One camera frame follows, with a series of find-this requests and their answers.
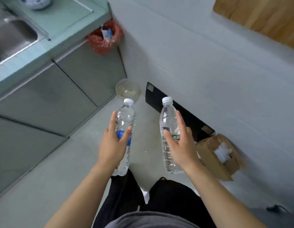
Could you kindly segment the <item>wooden door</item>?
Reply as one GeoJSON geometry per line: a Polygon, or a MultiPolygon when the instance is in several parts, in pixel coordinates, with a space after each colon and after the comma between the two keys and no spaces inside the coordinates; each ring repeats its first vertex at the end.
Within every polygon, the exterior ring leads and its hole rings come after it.
{"type": "Polygon", "coordinates": [[[294,0],[216,0],[213,11],[294,49],[294,0]]]}

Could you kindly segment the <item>green label water bottle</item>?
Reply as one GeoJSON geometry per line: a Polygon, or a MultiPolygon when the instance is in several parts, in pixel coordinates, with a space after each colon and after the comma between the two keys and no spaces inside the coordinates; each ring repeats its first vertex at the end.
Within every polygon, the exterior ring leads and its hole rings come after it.
{"type": "Polygon", "coordinates": [[[175,141],[178,142],[180,139],[180,130],[176,117],[176,108],[173,106],[172,97],[164,97],[162,99],[162,103],[163,108],[160,114],[160,132],[165,169],[168,173],[180,174],[183,173],[183,170],[172,159],[169,145],[164,138],[164,130],[167,130],[171,133],[172,138],[175,141]]]}

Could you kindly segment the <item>grey shirt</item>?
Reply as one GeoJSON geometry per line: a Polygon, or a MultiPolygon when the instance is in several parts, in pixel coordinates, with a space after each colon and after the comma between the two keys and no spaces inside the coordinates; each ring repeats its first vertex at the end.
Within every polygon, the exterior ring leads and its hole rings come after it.
{"type": "Polygon", "coordinates": [[[194,223],[162,212],[134,211],[108,223],[105,228],[200,228],[194,223]]]}

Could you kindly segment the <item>blue label water bottle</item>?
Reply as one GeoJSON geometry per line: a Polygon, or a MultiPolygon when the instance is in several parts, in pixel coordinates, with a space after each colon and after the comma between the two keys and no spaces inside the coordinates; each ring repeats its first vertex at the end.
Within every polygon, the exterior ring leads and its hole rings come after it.
{"type": "Polygon", "coordinates": [[[126,152],[119,163],[117,168],[115,169],[112,176],[125,176],[127,174],[129,163],[130,163],[130,145],[131,145],[131,138],[134,130],[134,126],[136,124],[136,112],[133,109],[134,101],[132,99],[124,99],[123,106],[117,111],[116,116],[116,136],[118,139],[122,138],[124,131],[129,127],[132,126],[132,132],[129,136],[126,146],[126,152]]]}

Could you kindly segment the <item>person's right forearm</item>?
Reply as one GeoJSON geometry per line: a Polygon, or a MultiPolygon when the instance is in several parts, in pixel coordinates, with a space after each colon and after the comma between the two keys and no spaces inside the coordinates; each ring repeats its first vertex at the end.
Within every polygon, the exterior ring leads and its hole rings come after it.
{"type": "Polygon", "coordinates": [[[198,160],[182,167],[200,195],[217,228],[267,228],[198,160]]]}

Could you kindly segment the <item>steel kitchen sink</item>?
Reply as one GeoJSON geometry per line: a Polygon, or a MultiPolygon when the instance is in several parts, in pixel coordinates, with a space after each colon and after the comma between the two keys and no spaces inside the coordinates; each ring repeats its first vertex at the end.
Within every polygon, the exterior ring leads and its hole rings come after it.
{"type": "Polygon", "coordinates": [[[0,7],[0,65],[49,34],[33,18],[15,7],[0,7]]]}

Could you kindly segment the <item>person's left hand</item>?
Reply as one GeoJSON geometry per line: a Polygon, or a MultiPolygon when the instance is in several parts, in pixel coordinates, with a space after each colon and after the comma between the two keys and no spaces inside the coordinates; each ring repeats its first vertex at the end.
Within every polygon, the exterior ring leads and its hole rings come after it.
{"type": "Polygon", "coordinates": [[[119,143],[116,136],[116,111],[113,111],[108,129],[104,131],[99,145],[97,164],[114,171],[122,161],[126,152],[126,146],[119,143]]]}

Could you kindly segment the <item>brown cardboard box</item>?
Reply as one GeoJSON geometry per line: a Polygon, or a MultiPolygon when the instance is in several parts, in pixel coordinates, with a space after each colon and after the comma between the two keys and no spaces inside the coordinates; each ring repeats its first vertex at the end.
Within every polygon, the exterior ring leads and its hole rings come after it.
{"type": "Polygon", "coordinates": [[[246,163],[232,143],[222,134],[216,134],[196,143],[196,149],[201,163],[221,181],[234,181],[232,175],[240,169],[245,169],[246,163]],[[217,158],[214,151],[225,142],[232,150],[231,159],[225,164],[217,158]]]}

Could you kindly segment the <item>red plastic bag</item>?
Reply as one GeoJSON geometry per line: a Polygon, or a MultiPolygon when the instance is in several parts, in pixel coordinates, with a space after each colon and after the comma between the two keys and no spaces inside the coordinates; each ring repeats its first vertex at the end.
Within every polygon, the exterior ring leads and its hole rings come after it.
{"type": "Polygon", "coordinates": [[[104,23],[104,25],[107,25],[112,30],[112,39],[103,39],[100,30],[101,26],[86,36],[87,41],[90,43],[94,51],[100,55],[105,55],[114,47],[118,46],[123,36],[121,27],[113,19],[104,23]]]}

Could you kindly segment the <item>grey metal cabinet door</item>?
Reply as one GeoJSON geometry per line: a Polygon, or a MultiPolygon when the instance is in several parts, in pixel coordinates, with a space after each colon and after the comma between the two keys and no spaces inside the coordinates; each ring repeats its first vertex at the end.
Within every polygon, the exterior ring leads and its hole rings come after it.
{"type": "Polygon", "coordinates": [[[96,109],[54,62],[0,99],[0,116],[65,137],[96,109]]]}
{"type": "Polygon", "coordinates": [[[117,47],[100,55],[87,40],[62,52],[54,62],[97,107],[114,96],[117,83],[126,78],[117,47]]]}
{"type": "Polygon", "coordinates": [[[0,196],[66,138],[0,118],[0,196]]]}

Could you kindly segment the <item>clear plastic wrapping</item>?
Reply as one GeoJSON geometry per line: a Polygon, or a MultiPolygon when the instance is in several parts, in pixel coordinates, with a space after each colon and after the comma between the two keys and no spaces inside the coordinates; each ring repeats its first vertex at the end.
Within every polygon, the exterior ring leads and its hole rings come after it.
{"type": "Polygon", "coordinates": [[[216,154],[219,161],[221,161],[222,164],[225,164],[228,160],[231,159],[232,150],[229,149],[225,142],[222,142],[214,151],[214,153],[216,154]]]}

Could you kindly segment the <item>black trousers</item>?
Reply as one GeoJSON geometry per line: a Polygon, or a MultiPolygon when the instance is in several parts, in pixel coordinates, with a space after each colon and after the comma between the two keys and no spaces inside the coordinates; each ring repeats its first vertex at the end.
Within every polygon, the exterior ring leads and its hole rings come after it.
{"type": "Polygon", "coordinates": [[[188,220],[199,228],[217,228],[201,197],[191,188],[161,178],[145,199],[132,172],[125,176],[112,176],[109,193],[101,206],[92,228],[105,228],[115,219],[131,212],[161,212],[188,220]]]}

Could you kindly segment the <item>white and blue carton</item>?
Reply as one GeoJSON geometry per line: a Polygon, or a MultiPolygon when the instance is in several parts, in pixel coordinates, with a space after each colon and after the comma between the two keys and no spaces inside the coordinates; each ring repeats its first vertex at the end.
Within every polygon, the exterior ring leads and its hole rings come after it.
{"type": "Polygon", "coordinates": [[[102,25],[100,30],[104,40],[113,38],[112,30],[107,25],[102,25]]]}

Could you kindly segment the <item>blue and white ceramic bowl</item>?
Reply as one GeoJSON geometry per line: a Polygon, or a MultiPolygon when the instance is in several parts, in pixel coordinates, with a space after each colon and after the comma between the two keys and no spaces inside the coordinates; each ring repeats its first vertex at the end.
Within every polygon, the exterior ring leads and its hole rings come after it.
{"type": "Polygon", "coordinates": [[[20,2],[27,8],[38,11],[48,7],[52,0],[20,0],[20,2]]]}

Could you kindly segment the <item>black flat panel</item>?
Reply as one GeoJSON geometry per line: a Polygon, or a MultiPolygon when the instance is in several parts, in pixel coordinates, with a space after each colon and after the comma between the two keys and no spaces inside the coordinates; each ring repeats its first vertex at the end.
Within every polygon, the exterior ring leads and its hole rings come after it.
{"type": "MultiPolygon", "coordinates": [[[[150,82],[147,82],[145,101],[159,113],[163,108],[162,99],[164,97],[167,97],[165,93],[160,91],[150,82]]],[[[190,113],[177,102],[173,101],[173,106],[176,108],[176,110],[180,111],[186,126],[191,128],[193,139],[195,142],[199,142],[205,138],[208,138],[215,133],[215,130],[213,130],[210,126],[208,126],[202,120],[190,113]]]]}

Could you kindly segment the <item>clear plastic food bowl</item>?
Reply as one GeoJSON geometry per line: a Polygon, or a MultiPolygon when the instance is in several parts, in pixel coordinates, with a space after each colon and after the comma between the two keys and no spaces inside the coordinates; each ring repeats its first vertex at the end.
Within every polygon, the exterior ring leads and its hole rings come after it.
{"type": "Polygon", "coordinates": [[[123,102],[124,99],[132,99],[136,103],[141,94],[140,86],[128,78],[120,80],[115,88],[118,98],[123,102]]]}

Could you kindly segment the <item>person's right hand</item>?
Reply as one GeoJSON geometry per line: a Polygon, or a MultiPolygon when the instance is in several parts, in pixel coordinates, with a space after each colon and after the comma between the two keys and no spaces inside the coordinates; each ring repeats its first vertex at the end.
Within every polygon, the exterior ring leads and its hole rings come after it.
{"type": "Polygon", "coordinates": [[[177,122],[180,130],[178,147],[170,151],[172,159],[186,174],[199,165],[199,158],[195,149],[195,143],[187,140],[186,124],[179,111],[176,111],[177,122]]]}

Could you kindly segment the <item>person's left forearm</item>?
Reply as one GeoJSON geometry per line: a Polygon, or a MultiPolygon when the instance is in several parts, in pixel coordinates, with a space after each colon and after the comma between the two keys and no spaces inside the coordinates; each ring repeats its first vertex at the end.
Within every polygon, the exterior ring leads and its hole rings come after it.
{"type": "Polygon", "coordinates": [[[114,169],[98,161],[44,228],[91,228],[114,169]]]}

